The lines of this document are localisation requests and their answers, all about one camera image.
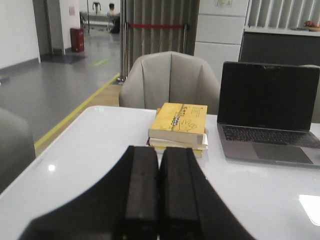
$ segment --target laptop screen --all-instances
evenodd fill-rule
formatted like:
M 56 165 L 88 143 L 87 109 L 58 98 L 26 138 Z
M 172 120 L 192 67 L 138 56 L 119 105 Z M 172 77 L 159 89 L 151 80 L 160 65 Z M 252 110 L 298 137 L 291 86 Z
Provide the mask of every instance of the laptop screen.
M 225 62 L 217 122 L 308 131 L 318 81 L 318 68 Z

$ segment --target red trash bin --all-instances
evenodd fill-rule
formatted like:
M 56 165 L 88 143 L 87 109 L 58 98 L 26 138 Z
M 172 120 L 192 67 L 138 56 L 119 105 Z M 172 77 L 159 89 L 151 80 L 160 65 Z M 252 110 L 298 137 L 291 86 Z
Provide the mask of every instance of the red trash bin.
M 85 38 L 83 28 L 71 28 L 71 50 L 72 52 L 82 52 L 85 50 Z

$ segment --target gray chair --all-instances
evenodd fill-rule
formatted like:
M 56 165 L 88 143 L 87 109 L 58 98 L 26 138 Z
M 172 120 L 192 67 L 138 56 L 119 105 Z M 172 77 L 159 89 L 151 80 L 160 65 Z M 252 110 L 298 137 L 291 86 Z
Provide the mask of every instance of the gray chair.
M 139 57 L 119 94 L 121 107 L 157 109 L 163 103 L 200 104 L 217 114 L 220 84 L 209 64 L 173 51 Z
M 0 108 L 0 193 L 36 158 L 27 122 Z

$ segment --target laptop keyboard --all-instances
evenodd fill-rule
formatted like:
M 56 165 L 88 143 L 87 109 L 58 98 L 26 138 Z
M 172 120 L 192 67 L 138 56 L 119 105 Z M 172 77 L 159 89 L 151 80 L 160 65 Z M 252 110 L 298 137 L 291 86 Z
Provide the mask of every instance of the laptop keyboard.
M 320 140 L 310 132 L 247 128 L 230 125 L 222 125 L 222 129 L 225 138 L 229 141 L 320 148 Z

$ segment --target white cabinet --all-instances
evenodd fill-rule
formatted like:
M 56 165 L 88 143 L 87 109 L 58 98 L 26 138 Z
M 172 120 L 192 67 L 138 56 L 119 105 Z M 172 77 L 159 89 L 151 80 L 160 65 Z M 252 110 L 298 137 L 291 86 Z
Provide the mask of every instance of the white cabinet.
M 194 55 L 209 63 L 219 81 L 224 62 L 239 59 L 247 8 L 248 0 L 200 0 Z

